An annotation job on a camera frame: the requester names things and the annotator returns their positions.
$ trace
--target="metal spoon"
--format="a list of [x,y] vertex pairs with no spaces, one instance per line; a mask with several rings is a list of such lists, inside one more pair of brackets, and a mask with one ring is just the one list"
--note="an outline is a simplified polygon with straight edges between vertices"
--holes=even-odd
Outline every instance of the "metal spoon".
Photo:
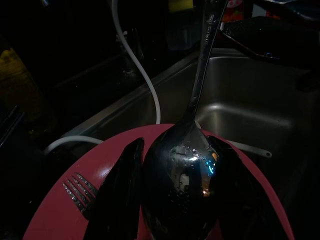
[[195,114],[227,2],[204,1],[200,56],[190,103],[184,117],[154,141],[143,162],[142,210],[156,240],[205,239],[217,220],[212,178],[220,151],[197,128]]

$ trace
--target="spoon handle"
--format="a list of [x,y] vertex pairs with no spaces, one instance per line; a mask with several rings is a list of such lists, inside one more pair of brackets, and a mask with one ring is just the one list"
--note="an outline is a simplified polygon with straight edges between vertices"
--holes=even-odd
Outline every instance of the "spoon handle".
[[191,100],[186,110],[186,114],[193,117],[197,111],[211,49],[227,3],[228,0],[204,0],[203,3],[200,55]]

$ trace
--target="red plastic tray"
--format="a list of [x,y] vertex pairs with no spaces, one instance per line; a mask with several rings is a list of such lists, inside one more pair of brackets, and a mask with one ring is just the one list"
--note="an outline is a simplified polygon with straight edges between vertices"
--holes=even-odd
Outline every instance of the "red plastic tray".
[[[143,154],[145,156],[153,141],[171,126],[172,124],[159,124],[131,129],[109,138],[86,153],[75,162],[51,188],[34,214],[23,239],[82,240],[85,235],[88,220],[83,217],[64,189],[63,182],[65,179],[70,178],[77,172],[98,189],[126,145],[139,137],[143,137]],[[210,132],[203,132],[206,135],[212,135],[221,139]],[[264,188],[288,238],[293,240],[294,234],[286,212],[270,183],[257,166],[242,151],[234,146],[232,147],[240,156],[243,164]],[[151,239],[151,236],[145,227],[140,211],[138,240],[149,239]],[[208,239],[222,240],[219,224],[216,225]]]

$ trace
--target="fork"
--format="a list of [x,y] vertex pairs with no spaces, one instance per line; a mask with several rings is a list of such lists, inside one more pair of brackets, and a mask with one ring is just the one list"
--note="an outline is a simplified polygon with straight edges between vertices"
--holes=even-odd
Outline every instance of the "fork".
[[78,172],[66,178],[62,185],[85,219],[89,220],[90,210],[98,193],[95,186]]

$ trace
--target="stainless steel sink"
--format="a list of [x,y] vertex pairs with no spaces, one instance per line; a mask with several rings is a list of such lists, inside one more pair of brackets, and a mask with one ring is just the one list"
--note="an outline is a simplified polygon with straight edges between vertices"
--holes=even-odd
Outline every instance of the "stainless steel sink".
[[[249,155],[289,208],[304,178],[303,169],[316,156],[320,92],[296,89],[296,79],[305,70],[255,61],[233,49],[214,49],[211,56],[196,120],[227,140],[270,151],[271,158]],[[194,53],[152,80],[162,123],[176,123],[183,115],[196,67]],[[143,85],[66,136],[104,140],[155,121],[154,102]]]

